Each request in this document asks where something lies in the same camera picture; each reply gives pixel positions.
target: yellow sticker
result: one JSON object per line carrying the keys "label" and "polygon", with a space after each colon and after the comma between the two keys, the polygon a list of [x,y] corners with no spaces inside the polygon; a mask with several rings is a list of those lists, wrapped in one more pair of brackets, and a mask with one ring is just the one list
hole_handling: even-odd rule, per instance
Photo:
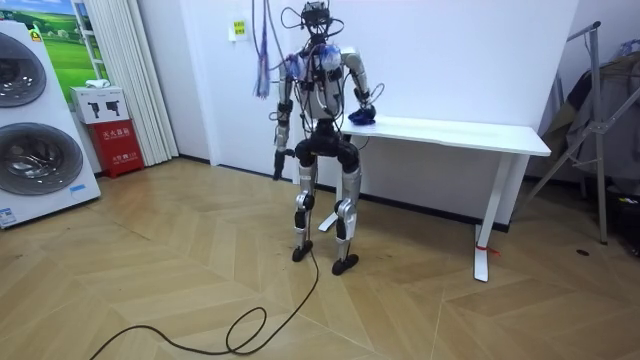
{"label": "yellow sticker", "polygon": [[233,22],[233,31],[236,35],[244,35],[244,20],[238,20]]}
{"label": "yellow sticker", "polygon": [[29,35],[31,35],[31,40],[36,42],[42,42],[42,36],[36,29],[29,30]]}

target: table leg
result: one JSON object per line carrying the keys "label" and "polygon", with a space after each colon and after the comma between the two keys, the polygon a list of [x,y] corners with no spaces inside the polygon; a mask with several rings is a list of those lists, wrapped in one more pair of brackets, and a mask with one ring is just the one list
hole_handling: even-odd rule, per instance
{"label": "table leg", "polygon": [[[338,172],[338,180],[336,181],[336,202],[342,200],[342,172]],[[327,217],[320,226],[318,226],[318,230],[322,232],[327,232],[331,228],[331,225],[338,220],[338,215],[335,212],[331,212],[329,217]]]}
{"label": "table leg", "polygon": [[509,169],[511,168],[512,158],[513,154],[511,153],[502,153],[500,156],[500,165],[498,165],[498,171],[493,181],[493,189],[491,190],[491,196],[489,197],[487,211],[485,212],[484,219],[482,220],[482,226],[476,225],[476,248],[473,266],[473,276],[476,280],[484,282],[489,281],[489,263],[487,259],[489,235],[491,235],[491,228],[493,227],[493,222],[496,218],[498,205],[500,205],[502,190],[504,189],[504,183],[507,179]]}

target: baseboard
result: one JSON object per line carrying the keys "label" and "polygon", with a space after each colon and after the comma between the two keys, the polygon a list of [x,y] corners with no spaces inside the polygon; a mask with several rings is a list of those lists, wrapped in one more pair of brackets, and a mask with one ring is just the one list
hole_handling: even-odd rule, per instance
{"label": "baseboard", "polygon": [[[253,171],[253,170],[241,169],[241,168],[237,168],[235,166],[229,166],[229,165],[220,164],[220,165],[218,165],[218,167],[225,168],[225,169],[230,169],[230,170],[241,171],[243,173],[247,173],[247,174],[251,174],[251,175],[258,175],[258,176],[266,177],[266,178],[269,178],[269,179],[273,178],[273,175],[264,174],[264,173]],[[291,180],[289,178],[285,178],[285,177],[280,178],[279,181],[286,181],[286,182],[293,183],[293,180]]]}
{"label": "baseboard", "polygon": [[[331,192],[331,193],[334,193],[334,194],[336,192],[335,186],[316,184],[316,188],[318,190],[327,191],[327,192]],[[457,222],[460,222],[460,223],[463,223],[463,224],[470,224],[470,225],[481,225],[482,224],[482,219],[476,218],[476,217],[473,217],[473,216],[461,215],[461,214],[452,213],[452,212],[448,212],[448,211],[444,211],[444,210],[438,210],[438,209],[434,209],[434,208],[430,208],[430,207],[426,207],[426,206],[410,204],[410,203],[406,203],[406,202],[403,202],[403,201],[387,199],[387,198],[383,198],[383,197],[376,196],[376,195],[361,193],[360,194],[360,199],[361,200],[366,200],[366,201],[371,201],[371,202],[374,202],[374,203],[377,203],[377,204],[382,204],[382,205],[387,205],[387,206],[403,209],[403,210],[409,210],[409,211],[417,212],[417,213],[420,213],[420,214],[437,216],[437,217],[440,217],[440,218],[443,218],[443,219],[453,220],[453,221],[457,221]],[[510,226],[511,226],[510,224],[507,225],[507,224],[501,224],[501,223],[495,222],[495,223],[493,223],[493,230],[506,233],[506,232],[509,232],[509,227]]]}
{"label": "baseboard", "polygon": [[209,161],[209,159],[203,159],[203,158],[199,158],[197,156],[178,154],[178,157],[181,157],[181,158],[187,159],[187,160],[191,160],[191,161],[195,161],[195,162],[199,162],[199,163],[203,163],[203,164],[207,164],[207,165],[211,165],[211,161]]}
{"label": "baseboard", "polygon": [[[525,175],[522,181],[537,183],[542,180],[539,176]],[[558,180],[558,179],[549,179],[547,184],[562,186],[570,189],[580,189],[580,183],[567,181],[567,180]]]}

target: robot leg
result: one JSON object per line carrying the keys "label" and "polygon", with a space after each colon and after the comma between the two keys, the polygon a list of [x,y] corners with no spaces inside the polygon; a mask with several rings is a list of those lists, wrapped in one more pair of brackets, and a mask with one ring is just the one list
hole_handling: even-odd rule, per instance
{"label": "robot leg", "polygon": [[300,163],[300,194],[296,196],[296,213],[294,215],[294,230],[296,233],[295,249],[291,259],[295,262],[302,261],[305,255],[313,248],[313,242],[307,240],[309,231],[310,212],[315,204],[313,190],[315,188],[318,162],[316,156],[311,154],[307,140],[301,141],[296,146],[296,156]]}
{"label": "robot leg", "polygon": [[349,254],[351,239],[355,235],[358,217],[356,204],[360,196],[360,158],[358,148],[348,141],[341,141],[338,148],[338,161],[342,164],[342,200],[335,205],[338,215],[336,222],[336,242],[338,260],[333,264],[333,275],[341,275],[358,263],[358,255]]}

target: wooden floor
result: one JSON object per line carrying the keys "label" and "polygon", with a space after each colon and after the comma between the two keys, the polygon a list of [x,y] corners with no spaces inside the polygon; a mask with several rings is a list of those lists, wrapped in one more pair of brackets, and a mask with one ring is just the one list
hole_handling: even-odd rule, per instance
{"label": "wooden floor", "polygon": [[[99,201],[0,232],[0,359],[88,359],[137,323],[222,350],[239,314],[265,306],[271,332],[312,284],[311,260],[290,261],[291,184],[179,159],[100,187]],[[318,193],[316,225],[333,202]],[[318,289],[252,358],[640,359],[640,261],[599,245],[584,206],[545,190],[494,233],[502,256],[485,284],[472,277],[472,226],[363,201],[360,264],[331,275],[334,234],[313,231]],[[204,358],[145,330],[99,357]]]}

